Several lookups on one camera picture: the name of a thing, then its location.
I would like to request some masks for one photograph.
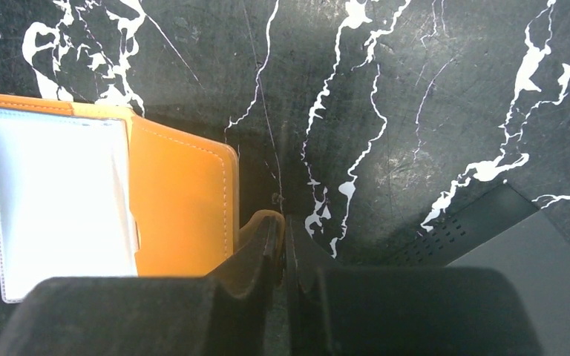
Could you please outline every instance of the marble floor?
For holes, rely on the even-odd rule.
[[[570,243],[570,0],[0,1],[0,93],[227,142],[241,223],[297,214],[344,263],[502,182]]]

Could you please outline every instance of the black plastic object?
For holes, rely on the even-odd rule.
[[[345,268],[288,221],[292,355],[541,355],[511,284],[478,268]]]
[[[570,245],[543,211],[453,261],[491,268],[517,290],[546,355],[570,355]]]
[[[261,355],[283,221],[204,278],[41,283],[0,355]],[[512,287],[478,268],[346,268],[286,222],[291,355],[540,355]]]
[[[279,221],[203,278],[55,278],[7,324],[0,355],[259,355]]]
[[[392,266],[446,266],[539,209],[499,185],[389,259]]]

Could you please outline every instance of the leather flap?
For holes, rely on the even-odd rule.
[[[230,257],[239,227],[236,153],[138,116],[130,150],[139,275],[200,276]]]

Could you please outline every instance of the white marble vein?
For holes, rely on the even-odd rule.
[[[394,32],[394,28],[396,26],[396,22],[399,20],[399,17],[403,14],[403,11],[410,6],[412,0],[405,0],[405,3],[399,6],[398,10],[392,15],[392,23],[390,24],[390,29],[388,30],[374,30],[370,31],[370,36],[364,42],[364,46],[366,47],[366,59],[360,64],[356,65],[355,67],[351,68],[354,70],[355,68],[363,67],[369,63],[371,63],[375,59],[375,48],[377,47],[377,42],[379,37],[386,36]]]
[[[508,156],[506,151],[509,145],[516,145],[521,141],[523,137],[523,127],[528,121],[528,118],[538,107],[544,104],[560,105],[568,93],[569,80],[570,80],[570,64],[562,63],[563,74],[558,77],[557,82],[560,86],[560,92],[558,98],[555,100],[540,100],[537,101],[527,113],[522,113],[523,121],[520,124],[518,131],[514,130],[513,118],[515,114],[520,113],[520,108],[517,105],[517,100],[523,91],[536,91],[541,92],[541,88],[536,86],[536,84],[531,80],[532,75],[538,70],[541,61],[551,54],[551,48],[549,47],[549,42],[552,39],[552,13],[554,11],[554,6],[557,0],[548,0],[546,7],[540,11],[540,13],[532,19],[525,26],[525,46],[528,48],[524,57],[522,58],[521,65],[517,71],[517,77],[514,84],[514,96],[510,102],[509,110],[506,114],[505,121],[500,125],[500,128],[504,131],[505,140],[499,147],[499,156],[492,160],[485,160],[481,162],[473,162],[467,165],[465,172],[460,174],[456,180],[451,183],[451,189],[447,192],[442,192],[437,201],[432,204],[432,209],[427,215],[425,220],[421,223],[421,227],[427,231],[431,231],[433,227],[429,225],[429,222],[440,216],[441,213],[445,211],[446,208],[451,204],[451,200],[456,193],[457,188],[465,187],[471,181],[471,178],[477,179],[482,182],[488,182],[495,179],[501,173],[518,168],[527,163],[530,159],[530,155],[527,153],[519,154],[518,158],[508,164],[502,164],[504,158]],[[530,25],[534,23],[534,20],[548,13],[548,28],[549,37],[543,43],[543,48],[539,48],[532,42],[530,36]]]
[[[246,11],[246,5],[245,5],[245,3],[242,3],[242,4],[243,4],[243,14],[246,17],[246,25],[248,26],[248,34],[250,37],[250,45],[252,46],[252,53],[255,57],[255,62],[258,63],[257,50],[255,48],[255,40],[252,38],[252,29],[250,27],[250,20],[248,18],[248,13]],[[274,4],[274,10],[272,11],[272,14],[269,16],[269,18],[267,20],[267,24],[266,24],[267,52],[266,52],[265,58],[263,59],[263,61],[261,61],[261,66],[258,68],[257,73],[255,75],[255,95],[253,96],[252,100],[250,101],[250,104],[248,105],[248,107],[246,108],[246,112],[241,117],[239,117],[235,120],[233,120],[232,118],[229,118],[229,124],[228,124],[228,126],[226,126],[224,128],[224,142],[228,142],[228,138],[226,136],[226,132],[228,131],[228,129],[232,128],[233,126],[238,125],[241,121],[243,121],[246,117],[248,117],[248,115],[250,114],[250,111],[252,110],[252,108],[257,103],[258,95],[261,92],[261,100],[263,103],[263,113],[264,113],[265,119],[266,119],[267,130],[269,133],[269,139],[270,139],[270,142],[272,143],[272,150],[274,152],[274,158],[276,161],[277,174],[274,174],[272,172],[272,169],[269,167],[267,162],[266,162],[266,166],[267,166],[270,174],[272,175],[272,177],[274,178],[274,180],[276,180],[276,182],[278,184],[278,205],[279,205],[279,208],[281,209],[281,213],[282,213],[283,212],[283,201],[285,200],[285,198],[283,196],[283,180],[282,180],[282,174],[281,174],[281,161],[279,160],[278,152],[276,151],[276,144],[274,141],[274,134],[272,132],[272,125],[269,122],[269,115],[267,113],[265,94],[263,92],[263,84],[261,83],[261,74],[263,73],[263,71],[265,70],[265,68],[268,65],[269,56],[270,56],[270,53],[272,50],[272,39],[270,37],[270,29],[272,28],[272,22],[274,21],[274,19],[276,18],[276,14],[278,13],[278,5],[279,5],[279,0],[276,0],[276,2]]]
[[[447,24],[445,24],[445,0],[440,1],[440,22],[442,23],[442,32],[447,35]]]
[[[416,83],[414,83],[414,87],[416,87],[419,84],[419,82],[421,81],[422,74],[423,74],[423,72],[425,72],[425,67],[427,67],[427,62],[423,63],[423,66],[421,67],[421,71],[419,73],[419,77],[416,79]]]
[[[377,115],[377,117],[383,121],[383,124],[381,125],[381,129],[377,133],[377,136],[374,136],[372,139],[368,140],[368,144],[367,144],[366,149],[363,150],[359,154],[359,157],[357,157],[357,160],[355,161],[355,163],[353,163],[353,165],[351,165],[350,168],[348,168],[347,174],[349,175],[351,180],[348,182],[342,183],[338,187],[338,190],[340,191],[340,193],[342,193],[344,196],[346,196],[347,203],[346,203],[346,214],[344,215],[344,219],[342,220],[342,223],[341,223],[341,227],[342,227],[341,235],[340,235],[340,237],[334,237],[330,242],[333,258],[336,258],[338,256],[338,250],[337,250],[335,245],[337,244],[338,240],[343,240],[346,237],[346,232],[348,229],[347,220],[348,220],[348,215],[350,212],[350,202],[353,199],[353,195],[354,195],[355,190],[356,190],[355,181],[358,178],[358,176],[355,175],[355,173],[354,173],[355,169],[357,169],[357,167],[359,166],[359,163],[361,163],[361,161],[364,158],[366,158],[366,155],[368,155],[370,153],[370,150],[373,149],[373,142],[375,142],[376,140],[380,139],[383,136],[385,129],[387,127],[387,117],[383,116],[379,112],[379,109],[377,108],[377,103],[375,102],[375,94],[377,94],[377,92],[379,91],[379,89],[377,88],[377,81],[379,80],[380,76],[381,76],[381,68],[379,67],[379,64],[377,64],[377,74],[375,75],[375,79],[373,80],[373,90],[370,92],[370,104],[373,106],[373,110],[375,111],[375,114]],[[327,207],[325,207],[324,210],[325,210],[324,213],[328,214]]]
[[[307,144],[309,143],[309,133],[311,132],[313,122],[315,119],[322,119],[322,116],[318,114],[319,110],[326,110],[327,108],[324,107],[322,104],[322,99],[325,96],[329,96],[331,91],[329,90],[329,82],[333,80],[335,75],[338,71],[338,66],[340,65],[341,61],[341,51],[340,51],[340,43],[341,43],[341,36],[342,31],[344,28],[348,27],[351,29],[359,28],[363,23],[370,23],[372,20],[366,17],[366,3],[360,4],[357,0],[349,0],[345,4],[346,11],[348,16],[342,21],[340,26],[338,27],[338,32],[335,35],[335,62],[333,63],[332,73],[329,75],[328,78],[324,80],[324,86],[322,90],[318,93],[315,98],[315,102],[313,106],[309,109],[309,117],[307,120],[307,129],[305,130],[305,140],[303,142],[303,147],[301,149],[301,161],[304,163],[305,167],[307,168],[307,173],[309,174],[309,183],[312,187],[312,195],[314,200],[314,209],[313,212],[305,219],[305,228],[311,237],[313,237],[313,229],[312,224],[318,225],[322,228],[322,215],[320,214],[320,209],[325,208],[325,202],[327,200],[326,194],[327,189],[324,189],[323,199],[318,200],[316,196],[316,186],[320,185],[320,182],[313,179],[313,175],[311,173],[311,163],[307,162]]]
[[[224,139],[226,139],[226,131],[233,126],[238,125],[241,121],[243,121],[246,117],[248,117],[248,115],[250,115],[250,111],[252,110],[252,108],[257,103],[259,90],[261,88],[261,84],[260,84],[261,74],[263,73],[263,70],[265,70],[265,68],[267,67],[267,64],[269,62],[270,50],[272,49],[272,40],[270,38],[269,31],[270,31],[270,28],[272,27],[272,21],[274,21],[274,18],[276,18],[276,13],[278,12],[278,2],[279,2],[279,0],[276,0],[276,3],[274,5],[274,10],[272,11],[272,15],[270,15],[269,19],[267,20],[267,25],[266,25],[267,53],[266,53],[266,56],[263,59],[263,61],[261,61],[262,65],[257,70],[257,74],[255,76],[255,95],[252,98],[252,100],[250,101],[250,105],[248,105],[248,107],[246,108],[246,112],[243,113],[243,115],[241,117],[238,117],[237,119],[232,119],[232,118],[229,119],[228,126],[226,126],[226,128],[224,129]],[[255,61],[256,61],[257,52],[255,49],[254,39],[252,38],[252,31],[250,30],[250,23],[248,22],[247,25],[248,25],[249,35],[250,35],[250,44],[252,45],[252,52],[255,55]]]
[[[561,200],[570,200],[570,194],[564,195],[553,195],[553,194],[544,194],[538,196],[536,199],[532,200],[532,202],[536,202],[541,205],[541,208],[547,208],[550,205],[554,204],[555,202],[559,202]]]
[[[131,70],[130,58],[136,56],[140,50],[136,34],[146,19],[156,27],[171,46],[172,50],[189,69],[198,84],[200,84],[200,81],[189,67],[189,64],[187,64],[180,55],[180,52],[178,52],[176,47],[169,41],[169,38],[158,23],[145,13],[140,1],[119,0],[119,2],[136,11],[137,16],[128,19],[111,12],[105,7],[102,9],[107,18],[111,22],[116,23],[116,31],[122,33],[122,44],[116,44],[119,48],[118,58],[112,59],[106,54],[104,47],[96,40],[95,35],[91,32],[85,20],[84,14],[92,9],[101,9],[102,7],[100,2],[94,0],[85,0],[82,6],[73,6],[71,0],[53,0],[53,3],[63,12],[62,18],[52,27],[42,22],[34,22],[25,31],[22,44],[23,58],[33,68],[39,91],[43,98],[73,101],[73,95],[75,93],[72,92],[67,83],[58,83],[56,73],[62,70],[63,57],[68,54],[74,54],[78,61],[83,57],[87,57],[90,61],[88,68],[91,72],[99,74],[104,79],[101,85],[105,87],[101,92],[98,91],[96,98],[86,99],[92,99],[95,103],[107,105],[128,107],[136,105],[142,113],[145,113],[143,99],[132,89],[128,82],[128,73]],[[85,39],[72,39],[67,33],[67,30],[75,21],[82,23],[87,33]],[[50,40],[37,45],[37,43],[41,42],[42,36],[49,36]],[[83,40],[84,43],[74,44],[73,41],[75,40]],[[51,77],[49,77],[47,73],[41,73],[33,63],[34,56],[45,50],[49,50],[53,57],[53,75]]]
[[[422,97],[421,104],[419,105],[419,110],[416,112],[416,120],[414,121],[414,123],[416,124],[416,129],[415,129],[414,133],[416,134],[416,138],[418,139],[419,143],[416,146],[416,150],[414,150],[414,161],[413,161],[414,163],[416,163],[416,157],[418,156],[418,154],[421,150],[421,146],[422,146],[422,140],[421,140],[421,136],[420,136],[420,129],[421,129],[420,117],[421,117],[423,105],[425,105],[425,100],[427,100],[427,97],[429,96],[430,92],[432,91],[433,83],[436,81],[436,79],[438,79],[438,76],[440,76],[440,73],[442,73],[442,71],[445,70],[445,68],[451,62],[453,62],[453,58],[450,59],[449,62],[445,63],[445,65],[443,65],[440,68],[440,70],[438,70],[438,73],[436,73],[436,75],[433,76],[433,78],[429,82],[429,85],[427,86],[427,90],[425,91],[425,94]]]
[[[427,49],[427,45],[425,44],[425,39],[430,39],[438,33],[438,19],[436,18],[436,1],[438,1],[438,0],[433,0],[431,2],[431,14],[433,17],[433,20],[432,20],[433,29],[431,30],[431,33],[426,33],[425,35],[423,35],[421,37],[421,43],[425,49]]]

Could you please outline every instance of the perforated vent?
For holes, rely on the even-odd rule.
[[[447,216],[444,223],[420,236],[398,254],[391,266],[446,266],[538,211],[507,185]]]
[[[437,254],[444,254],[445,248],[466,238],[466,231],[458,219],[453,219],[444,225],[437,226],[429,234],[411,243],[401,253],[394,256],[393,266],[426,266],[429,260]]]

